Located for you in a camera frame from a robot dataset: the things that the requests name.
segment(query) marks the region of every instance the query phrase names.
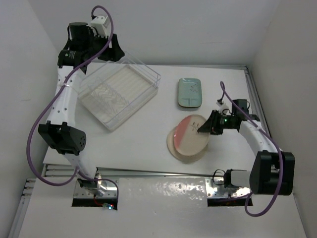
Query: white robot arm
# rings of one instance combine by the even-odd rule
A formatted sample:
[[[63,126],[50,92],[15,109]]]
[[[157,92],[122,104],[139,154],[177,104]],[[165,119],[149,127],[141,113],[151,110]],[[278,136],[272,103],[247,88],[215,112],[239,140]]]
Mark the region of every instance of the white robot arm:
[[[63,91],[52,105],[47,123],[38,127],[38,132],[46,143],[63,154],[73,167],[77,167],[80,173],[88,178],[95,177],[97,168],[91,164],[91,160],[85,154],[84,148],[87,143],[85,132],[75,127],[75,108],[80,85],[87,71],[87,59],[98,54],[100,60],[118,61],[124,56],[115,34],[112,35],[111,47],[104,50],[106,44],[109,44],[108,17],[92,16],[92,18],[91,26],[85,22],[73,22],[67,28],[68,40],[58,55],[55,94],[60,93],[61,87]],[[76,70],[65,83],[65,78],[70,72],[82,64],[85,66]]]
[[[251,171],[227,170],[224,186],[249,187],[254,194],[274,194],[279,180],[279,156],[276,146],[263,133],[256,115],[250,115],[247,100],[233,100],[232,113],[227,116],[222,111],[213,110],[208,120],[198,132],[221,135],[224,129],[236,129],[247,140],[256,156]],[[292,153],[281,152],[283,157],[283,180],[279,195],[289,195],[293,189],[295,158]]]

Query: dish rack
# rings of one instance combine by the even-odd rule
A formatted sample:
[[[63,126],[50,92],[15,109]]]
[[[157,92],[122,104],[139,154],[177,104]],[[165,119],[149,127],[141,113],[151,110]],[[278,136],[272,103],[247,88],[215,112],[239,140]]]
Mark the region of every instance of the dish rack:
[[[118,128],[158,93],[160,75],[125,52],[83,80],[79,101],[110,131]]]

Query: white wall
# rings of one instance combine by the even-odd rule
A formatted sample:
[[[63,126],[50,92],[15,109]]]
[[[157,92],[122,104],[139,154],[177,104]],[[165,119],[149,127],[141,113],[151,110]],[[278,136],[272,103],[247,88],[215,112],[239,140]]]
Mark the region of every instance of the white wall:
[[[147,64],[248,64],[279,0],[29,0],[58,51],[70,22],[97,4],[113,15],[124,50]]]
[[[27,0],[0,0],[0,238],[6,238],[26,178],[32,123],[55,92],[57,52]],[[46,145],[36,133],[37,168]]]
[[[283,0],[252,73],[272,136],[296,157],[294,192],[317,234],[317,1]]]

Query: white plate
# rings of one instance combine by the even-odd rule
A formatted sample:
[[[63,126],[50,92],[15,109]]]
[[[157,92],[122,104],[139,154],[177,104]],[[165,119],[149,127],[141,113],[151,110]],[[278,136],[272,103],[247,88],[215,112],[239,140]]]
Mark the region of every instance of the white plate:
[[[197,132],[205,122],[206,119],[201,115],[190,115],[178,124],[174,134],[174,147],[178,153],[193,156],[206,147],[210,134]]]
[[[201,159],[205,155],[205,153],[208,149],[208,145],[206,145],[206,147],[201,152],[199,152],[198,154],[193,155],[193,156],[185,156],[185,155],[181,155],[180,153],[178,153],[174,147],[174,134],[175,134],[175,128],[173,130],[171,130],[167,136],[167,147],[168,147],[170,153],[176,159],[180,160],[181,162],[183,162],[185,164],[190,164],[190,163],[193,163],[193,162]]]

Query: white tabletop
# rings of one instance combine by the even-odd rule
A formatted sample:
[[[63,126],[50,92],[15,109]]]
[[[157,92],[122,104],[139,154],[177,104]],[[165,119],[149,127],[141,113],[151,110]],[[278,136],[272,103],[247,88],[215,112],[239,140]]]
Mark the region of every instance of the white tabletop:
[[[203,178],[122,178],[114,211],[71,207],[74,184],[52,187],[37,180],[19,237],[305,237],[293,195],[279,196],[268,213],[254,218],[244,207],[208,207]],[[270,199],[253,195],[249,210],[261,211]]]
[[[91,64],[89,70],[100,66]],[[243,70],[180,66],[150,66],[161,74],[158,94],[113,132],[108,131],[80,103],[76,108],[76,127],[87,134],[84,150],[100,168],[160,171],[172,173],[212,174],[216,169],[250,170],[255,156],[246,140],[236,130],[211,136],[209,148],[202,159],[183,164],[169,152],[168,133],[190,114],[208,118],[221,97],[219,82],[225,83],[232,99],[247,99],[249,93]],[[178,106],[177,86],[182,77],[198,78],[202,82],[203,104],[198,109]],[[68,165],[55,150],[48,149],[46,164]]]

